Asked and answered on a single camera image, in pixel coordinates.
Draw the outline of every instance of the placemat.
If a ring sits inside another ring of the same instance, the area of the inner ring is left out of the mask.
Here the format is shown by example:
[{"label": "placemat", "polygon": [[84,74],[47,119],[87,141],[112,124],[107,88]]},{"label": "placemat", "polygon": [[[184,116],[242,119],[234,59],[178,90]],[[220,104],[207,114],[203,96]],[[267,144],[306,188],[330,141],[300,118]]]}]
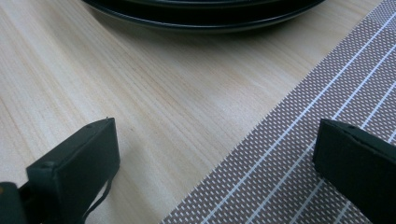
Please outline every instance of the placemat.
[{"label": "placemat", "polygon": [[396,1],[375,8],[162,223],[362,223],[312,162],[320,119],[396,143]]}]

